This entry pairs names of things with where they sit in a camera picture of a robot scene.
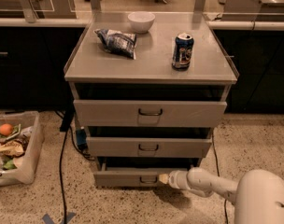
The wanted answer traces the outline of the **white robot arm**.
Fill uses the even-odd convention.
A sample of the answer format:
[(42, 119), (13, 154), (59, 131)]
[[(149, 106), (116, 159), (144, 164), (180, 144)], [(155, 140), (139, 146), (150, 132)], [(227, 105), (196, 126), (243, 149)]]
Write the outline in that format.
[(236, 182), (195, 167), (160, 174), (159, 180), (200, 197), (219, 194), (234, 206), (234, 224), (284, 224), (284, 180), (271, 172), (251, 170)]

